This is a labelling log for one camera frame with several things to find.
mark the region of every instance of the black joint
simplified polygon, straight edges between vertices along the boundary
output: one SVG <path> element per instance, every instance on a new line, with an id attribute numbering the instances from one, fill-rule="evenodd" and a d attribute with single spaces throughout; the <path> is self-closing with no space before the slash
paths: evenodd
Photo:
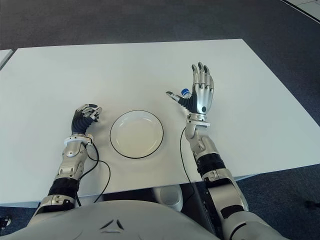
<path id="1" fill-rule="evenodd" d="M 92 124 L 94 120 L 91 117 L 83 117 L 82 113 L 80 117 L 76 117 L 76 115 L 73 118 L 72 121 L 72 134 L 86 134 L 86 131 L 88 127 Z"/>
<path id="2" fill-rule="evenodd" d="M 185 107 L 189 112 L 194 114 L 197 113 L 197 96 L 194 91 L 192 91 L 192 95 L 190 98 L 181 97 L 178 103 Z"/>
<path id="3" fill-rule="evenodd" d="M 223 216 L 224 219 L 227 219 L 230 217 L 232 214 L 244 211 L 244 208 L 240 205 L 232 205 L 232 206 L 227 206 L 223 208 L 220 212 Z"/>
<path id="4" fill-rule="evenodd" d="M 199 157 L 196 163 L 198 166 L 198 172 L 200 173 L 201 177 L 210 171 L 226 168 L 224 162 L 222 161 L 218 153 L 210 153 L 203 155 Z"/>
<path id="5" fill-rule="evenodd" d="M 79 183 L 77 180 L 68 177 L 62 177 L 54 180 L 48 196 L 50 195 L 64 195 L 76 198 L 76 193 L 79 189 Z"/>

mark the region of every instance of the robotic arm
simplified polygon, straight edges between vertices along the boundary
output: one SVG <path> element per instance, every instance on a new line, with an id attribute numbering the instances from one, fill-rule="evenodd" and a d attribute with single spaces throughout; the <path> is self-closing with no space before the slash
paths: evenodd
<path id="1" fill-rule="evenodd" d="M 75 207 L 76 193 L 79 181 L 84 172 L 88 157 L 87 145 L 92 145 L 93 136 L 86 131 L 92 122 L 97 122 L 102 108 L 95 104 L 84 104 L 73 116 L 71 136 L 64 140 L 65 149 L 62 153 L 62 163 L 53 184 L 33 217 L 40 213 L 66 211 Z"/>
<path id="2" fill-rule="evenodd" d="M 272 239 L 284 240 L 280 233 L 252 212 L 231 172 L 226 168 L 219 152 L 208 136 L 207 113 L 212 104 L 214 82 L 210 71 L 201 62 L 192 65 L 193 86 L 190 98 L 182 98 L 171 91 L 166 94 L 190 114 L 186 119 L 185 137 L 205 182 L 211 200 L 208 208 L 216 213 L 226 240 Z"/>

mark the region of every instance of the silver robot hand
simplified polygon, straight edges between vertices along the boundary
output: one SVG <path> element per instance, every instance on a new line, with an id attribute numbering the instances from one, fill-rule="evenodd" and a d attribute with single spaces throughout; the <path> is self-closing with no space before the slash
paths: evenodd
<path id="1" fill-rule="evenodd" d="M 171 91 L 167 91 L 166 94 L 180 105 L 189 110 L 192 114 L 205 115 L 209 112 L 212 104 L 212 98 L 214 95 L 214 81 L 210 75 L 209 68 L 198 63 L 199 73 L 197 67 L 193 64 L 193 85 L 192 95 L 190 98 L 183 98 Z"/>

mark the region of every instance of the plate rim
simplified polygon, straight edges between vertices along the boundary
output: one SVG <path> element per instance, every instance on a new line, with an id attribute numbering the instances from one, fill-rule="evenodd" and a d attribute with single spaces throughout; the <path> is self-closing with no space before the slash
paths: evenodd
<path id="1" fill-rule="evenodd" d="M 148 155 L 140 156 L 140 157 L 131 157 L 131 156 L 123 155 L 122 153 L 118 152 L 118 150 L 115 148 L 115 146 L 114 146 L 113 143 L 112 143 L 112 140 L 111 140 L 111 132 L 112 132 L 112 129 L 113 129 L 116 121 L 117 121 L 119 118 L 121 118 L 123 115 L 126 115 L 126 114 L 128 114 L 128 113 L 137 112 L 137 111 L 146 112 L 146 113 L 148 113 L 148 114 L 153 115 L 156 119 L 158 119 L 158 121 L 159 121 L 159 123 L 160 123 L 160 125 L 161 125 L 161 129 L 162 129 L 162 138 L 161 138 L 161 141 L 160 141 L 159 145 L 156 147 L 156 149 L 155 149 L 154 151 L 152 151 L 151 153 L 149 153 Z M 143 159 L 143 158 L 145 158 L 145 157 L 150 156 L 151 154 L 153 154 L 155 151 L 158 150 L 158 148 L 161 146 L 162 141 L 163 141 L 163 139 L 164 139 L 164 134 L 165 134 L 165 132 L 164 132 L 164 126 L 162 125 L 162 122 L 160 121 L 160 119 L 159 119 L 156 115 L 154 115 L 153 113 L 151 113 L 151 112 L 149 112 L 149 111 L 146 111 L 146 110 L 136 109 L 136 110 L 127 111 L 127 112 L 121 114 L 119 117 L 117 117 L 116 120 L 114 120 L 114 122 L 113 122 L 113 124 L 112 124 L 112 126 L 111 126 L 111 129 L 110 129 L 109 139 L 110 139 L 110 143 L 111 143 L 113 149 L 114 149 L 118 154 L 120 154 L 121 156 L 123 156 L 123 157 L 125 157 L 125 158 L 128 158 L 128 159 Z"/>

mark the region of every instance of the robot finger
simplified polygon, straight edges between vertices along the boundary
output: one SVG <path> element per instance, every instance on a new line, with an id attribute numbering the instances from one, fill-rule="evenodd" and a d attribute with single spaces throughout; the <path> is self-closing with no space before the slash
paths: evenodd
<path id="1" fill-rule="evenodd" d="M 96 110 L 94 110 L 94 111 L 90 114 L 90 118 L 92 118 L 93 120 L 98 119 L 101 112 L 102 112 L 102 108 L 101 108 L 101 107 L 98 107 Z"/>
<path id="2" fill-rule="evenodd" d="M 93 108 L 86 108 L 85 110 L 82 111 L 82 115 L 87 118 L 89 117 L 95 110 Z"/>
<path id="3" fill-rule="evenodd" d="M 198 63 L 198 67 L 200 88 L 203 88 L 205 86 L 205 69 L 204 65 L 201 62 Z"/>
<path id="4" fill-rule="evenodd" d="M 193 85 L 199 84 L 199 73 L 196 65 L 192 64 L 192 71 L 193 71 Z"/>
<path id="5" fill-rule="evenodd" d="M 172 91 L 167 91 L 166 94 L 176 102 L 179 102 L 179 100 L 181 99 L 180 96 L 175 95 Z"/>
<path id="6" fill-rule="evenodd" d="M 214 92 L 214 80 L 212 79 L 212 76 L 210 76 L 209 79 L 209 84 L 210 84 L 210 92 Z"/>
<path id="7" fill-rule="evenodd" d="M 85 110 L 86 108 L 96 108 L 96 107 L 98 107 L 98 105 L 95 105 L 95 104 L 83 104 L 80 107 L 78 107 L 77 111 L 81 112 L 81 111 Z"/>
<path id="8" fill-rule="evenodd" d="M 210 89 L 210 71 L 209 68 L 204 65 L 204 86 L 206 89 Z"/>

